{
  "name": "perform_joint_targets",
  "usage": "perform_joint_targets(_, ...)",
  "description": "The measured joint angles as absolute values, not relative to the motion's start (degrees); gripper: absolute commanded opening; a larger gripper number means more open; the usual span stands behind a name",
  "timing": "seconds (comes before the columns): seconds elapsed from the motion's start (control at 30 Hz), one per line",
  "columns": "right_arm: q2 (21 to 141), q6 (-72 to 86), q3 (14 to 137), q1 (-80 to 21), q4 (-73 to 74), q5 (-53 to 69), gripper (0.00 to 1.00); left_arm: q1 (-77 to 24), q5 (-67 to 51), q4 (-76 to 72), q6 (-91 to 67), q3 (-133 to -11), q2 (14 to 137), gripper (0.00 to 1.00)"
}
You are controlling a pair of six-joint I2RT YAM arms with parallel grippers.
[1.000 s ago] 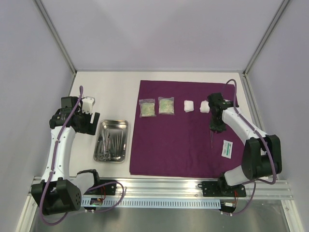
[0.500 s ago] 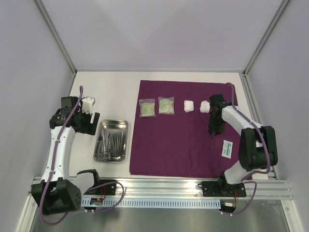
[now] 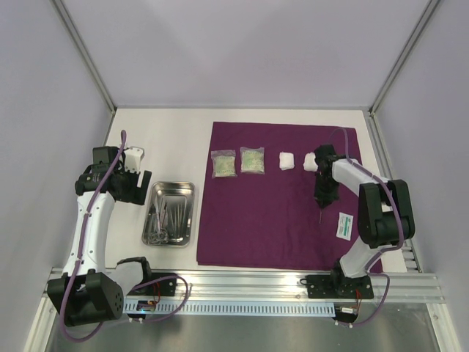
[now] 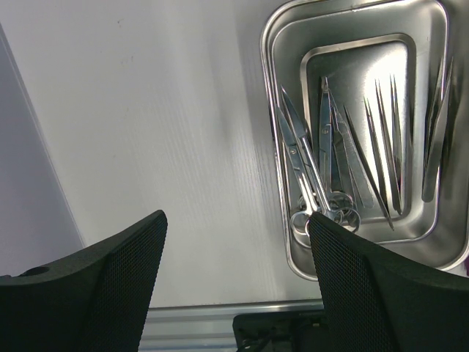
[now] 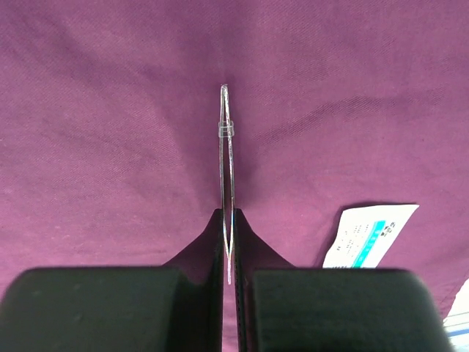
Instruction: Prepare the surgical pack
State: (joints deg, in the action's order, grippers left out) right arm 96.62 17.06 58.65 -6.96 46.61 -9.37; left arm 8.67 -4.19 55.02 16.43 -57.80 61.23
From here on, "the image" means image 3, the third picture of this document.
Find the white gauze pad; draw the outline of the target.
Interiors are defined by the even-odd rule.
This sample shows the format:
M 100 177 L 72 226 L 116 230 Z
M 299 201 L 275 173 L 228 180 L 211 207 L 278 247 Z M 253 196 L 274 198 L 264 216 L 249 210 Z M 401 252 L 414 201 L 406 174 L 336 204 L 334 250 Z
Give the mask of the white gauze pad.
M 307 172 L 316 172 L 318 170 L 318 165 L 316 163 L 316 155 L 315 153 L 307 153 L 305 154 L 303 168 Z
M 295 167 L 295 157 L 293 153 L 279 153 L 279 168 L 282 171 L 290 170 Z

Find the white green alcohol wipe packet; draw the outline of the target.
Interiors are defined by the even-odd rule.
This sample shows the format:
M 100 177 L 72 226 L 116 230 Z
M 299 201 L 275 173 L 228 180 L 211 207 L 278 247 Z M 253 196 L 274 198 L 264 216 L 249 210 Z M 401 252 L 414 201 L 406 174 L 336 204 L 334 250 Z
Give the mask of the white green alcohol wipe packet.
M 351 241 L 354 217 L 346 213 L 339 213 L 336 237 L 342 240 Z

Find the plain steel surgical scissors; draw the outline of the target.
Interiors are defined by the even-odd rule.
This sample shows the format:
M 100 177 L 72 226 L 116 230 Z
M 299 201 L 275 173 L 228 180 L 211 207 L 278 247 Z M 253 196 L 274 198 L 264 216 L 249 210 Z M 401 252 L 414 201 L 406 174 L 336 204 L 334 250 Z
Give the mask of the plain steel surgical scissors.
M 151 207 L 149 223 L 149 243 L 155 246 L 167 244 L 169 242 L 169 234 L 162 228 L 160 211 L 154 205 Z

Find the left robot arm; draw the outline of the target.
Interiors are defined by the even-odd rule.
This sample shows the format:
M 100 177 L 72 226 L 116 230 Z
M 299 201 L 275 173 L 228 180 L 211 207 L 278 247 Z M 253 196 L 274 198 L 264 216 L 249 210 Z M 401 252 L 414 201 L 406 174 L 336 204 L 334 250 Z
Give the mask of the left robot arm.
M 154 277 L 145 257 L 120 260 L 106 272 L 106 242 L 118 202 L 143 205 L 151 172 L 140 170 L 141 147 L 96 147 L 92 164 L 75 182 L 77 221 L 62 275 L 48 281 L 47 294 L 66 327 L 104 323 L 121 317 L 125 296 L 145 294 Z

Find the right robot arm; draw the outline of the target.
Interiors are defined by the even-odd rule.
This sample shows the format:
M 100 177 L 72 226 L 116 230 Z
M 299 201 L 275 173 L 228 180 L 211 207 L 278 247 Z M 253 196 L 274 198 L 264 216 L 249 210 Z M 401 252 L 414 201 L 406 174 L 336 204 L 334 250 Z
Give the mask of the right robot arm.
M 314 151 L 314 198 L 320 209 L 339 199 L 339 186 L 358 197 L 358 239 L 331 271 L 330 288 L 346 297 L 381 255 L 402 248 L 416 232 L 408 185 L 372 174 L 355 159 L 323 144 Z

